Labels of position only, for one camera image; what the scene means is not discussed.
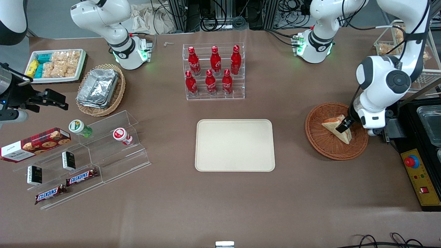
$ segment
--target wicker basket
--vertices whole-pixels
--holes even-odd
[[[115,87],[115,91],[113,92],[113,96],[112,99],[110,101],[110,105],[109,107],[105,108],[105,109],[99,109],[99,108],[91,108],[91,107],[86,107],[81,105],[80,103],[78,103],[77,101],[77,106],[80,109],[81,112],[88,114],[88,115],[92,115],[92,116],[106,116],[110,113],[112,113],[113,111],[115,111],[115,109],[118,107],[118,105],[120,104],[121,100],[123,99],[123,95],[124,95],[124,90],[126,89],[126,80],[124,78],[123,72],[121,71],[121,69],[119,69],[117,66],[113,65],[113,64],[103,64],[103,65],[98,65],[97,67],[95,67],[94,69],[112,69],[118,72],[118,82],[117,85]],[[86,80],[87,76],[89,75],[89,73],[92,70],[90,70],[83,78],[83,80],[81,81],[80,87],[78,89],[78,92],[80,92],[84,81]]]
[[[350,127],[352,140],[349,145],[321,125],[326,119],[347,114],[348,106],[338,102],[322,103],[309,112],[305,122],[306,135],[322,155],[335,160],[349,160],[358,157],[366,149],[369,136],[361,124],[354,123]]]

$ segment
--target coca-cola bottle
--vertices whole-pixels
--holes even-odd
[[[234,75],[239,74],[240,64],[242,63],[242,57],[239,53],[240,47],[238,45],[233,46],[233,54],[231,55],[231,73]]]
[[[191,71],[185,72],[185,85],[187,86],[188,92],[191,97],[199,95],[198,86],[196,86],[196,79],[191,75]]]
[[[207,77],[205,78],[205,83],[207,84],[207,91],[210,96],[214,96],[217,94],[216,89],[216,79],[213,77],[213,72],[208,69]]]
[[[213,70],[213,75],[220,76],[221,75],[221,58],[218,53],[217,46],[211,47],[211,57],[210,57],[211,69]]]
[[[195,76],[199,76],[201,74],[201,65],[199,63],[199,58],[194,52],[194,47],[188,48],[188,63],[190,64],[190,70]]]
[[[230,76],[230,70],[225,69],[224,77],[222,78],[222,90],[225,95],[231,95],[233,93],[233,79]]]

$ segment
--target yellow control panel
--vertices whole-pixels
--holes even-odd
[[[414,186],[416,195],[421,206],[441,205],[432,181],[427,174],[426,168],[419,156],[418,150],[413,149],[401,154],[407,173]]]

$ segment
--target white tray of snacks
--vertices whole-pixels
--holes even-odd
[[[32,84],[77,81],[85,60],[86,52],[83,49],[35,51],[29,58],[25,75],[34,79]]]

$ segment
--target table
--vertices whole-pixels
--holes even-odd
[[[349,104],[357,88],[355,69],[380,33],[340,29],[336,46],[321,64],[293,57],[289,46],[263,31],[158,36],[152,62],[124,71],[128,83],[116,111],[126,109],[139,121],[139,137],[152,165],[41,211],[26,191],[25,175],[1,162],[2,247],[190,248],[233,240],[239,248],[329,248],[356,244],[358,234],[391,241],[390,232],[440,246],[441,213],[420,211],[392,147],[370,138],[361,156],[339,162],[321,156],[306,139],[304,120],[314,106]],[[164,47],[165,41],[175,44]],[[237,41],[247,46],[245,100],[188,102],[182,44]],[[86,70],[115,63],[102,38],[30,42],[31,51],[82,48],[89,54]],[[76,107],[78,84],[47,87],[67,96],[69,110],[42,107],[25,123],[4,125],[0,145],[47,128],[66,128],[72,119],[99,120]],[[202,173],[194,168],[197,122],[228,118],[272,122],[272,172]]]

